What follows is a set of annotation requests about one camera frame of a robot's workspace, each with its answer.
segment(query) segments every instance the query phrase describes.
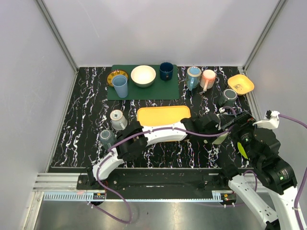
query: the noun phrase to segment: cup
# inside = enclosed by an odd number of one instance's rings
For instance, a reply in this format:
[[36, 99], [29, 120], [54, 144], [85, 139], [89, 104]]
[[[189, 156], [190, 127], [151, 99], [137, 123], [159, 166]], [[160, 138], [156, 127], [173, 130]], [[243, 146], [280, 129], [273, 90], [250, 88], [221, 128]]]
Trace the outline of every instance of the cup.
[[235, 103], [238, 95], [237, 93], [232, 89], [226, 89], [223, 91], [220, 99], [219, 99], [219, 105], [220, 106], [230, 106], [232, 107]]
[[128, 80], [124, 75], [117, 75], [112, 79], [112, 85], [120, 98], [128, 96]]
[[212, 88], [214, 85], [216, 74], [211, 69], [206, 69], [201, 76], [200, 86], [203, 88], [203, 91]]
[[102, 130], [99, 134], [99, 140], [105, 150], [108, 150], [111, 146], [115, 144], [116, 138], [112, 131], [108, 129]]
[[171, 80], [173, 77], [174, 66], [172, 63], [163, 62], [160, 65], [160, 78], [164, 81]]
[[128, 124], [123, 112], [116, 109], [113, 110], [110, 114], [112, 127], [115, 130], [124, 130]]
[[190, 91], [196, 88], [198, 83], [200, 82], [201, 69], [193, 66], [189, 67], [186, 74], [186, 85]]

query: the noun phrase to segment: white wall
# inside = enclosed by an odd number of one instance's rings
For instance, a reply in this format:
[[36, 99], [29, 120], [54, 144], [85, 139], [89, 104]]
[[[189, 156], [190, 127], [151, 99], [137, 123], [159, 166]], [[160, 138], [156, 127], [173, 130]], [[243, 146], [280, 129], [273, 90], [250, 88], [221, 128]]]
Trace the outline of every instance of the white wall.
[[73, 71], [34, 0], [0, 7], [0, 225], [22, 222], [44, 172]]
[[[288, 1], [248, 68], [264, 115], [277, 110], [307, 123], [307, 1]], [[275, 131], [282, 156], [295, 170], [299, 184], [307, 167], [307, 130], [281, 119]], [[300, 204], [307, 220], [307, 188]]]
[[79, 66], [242, 66], [278, 0], [44, 0]]

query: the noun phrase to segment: yellow tray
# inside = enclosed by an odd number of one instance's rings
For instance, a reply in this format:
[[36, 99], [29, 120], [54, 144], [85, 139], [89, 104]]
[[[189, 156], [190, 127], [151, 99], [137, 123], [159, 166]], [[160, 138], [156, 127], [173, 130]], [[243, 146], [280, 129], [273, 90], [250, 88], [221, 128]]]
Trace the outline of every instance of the yellow tray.
[[236, 91], [238, 95], [244, 95], [254, 90], [254, 83], [243, 74], [237, 74], [228, 79], [228, 86]]
[[190, 117], [190, 109], [185, 105], [145, 107], [137, 112], [137, 119], [142, 126], [170, 125]]

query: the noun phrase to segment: mug handle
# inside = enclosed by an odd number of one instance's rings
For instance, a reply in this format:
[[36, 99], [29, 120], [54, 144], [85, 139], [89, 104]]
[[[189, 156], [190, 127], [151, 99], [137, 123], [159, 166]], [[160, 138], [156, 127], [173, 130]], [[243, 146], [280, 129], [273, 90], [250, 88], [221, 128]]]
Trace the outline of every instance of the mug handle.
[[126, 128], [121, 121], [119, 122], [119, 124], [120, 124], [120, 126], [122, 127], [123, 130]]
[[190, 84], [189, 84], [189, 90], [192, 91], [193, 89], [193, 83], [194, 83], [194, 78], [191, 79]]
[[208, 83], [209, 83], [209, 81], [206, 80], [206, 83], [205, 83], [205, 85], [204, 85], [204, 87], [203, 87], [203, 91], [204, 91], [204, 92], [207, 91]]

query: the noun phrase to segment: yellow bowl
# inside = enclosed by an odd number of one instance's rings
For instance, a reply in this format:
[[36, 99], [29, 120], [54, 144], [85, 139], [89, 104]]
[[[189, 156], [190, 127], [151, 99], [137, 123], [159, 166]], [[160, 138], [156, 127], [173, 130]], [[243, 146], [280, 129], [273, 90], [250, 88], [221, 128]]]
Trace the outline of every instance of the yellow bowl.
[[228, 79], [228, 86], [236, 91], [238, 95], [244, 95], [250, 91], [253, 91], [254, 83], [243, 74], [237, 74]]

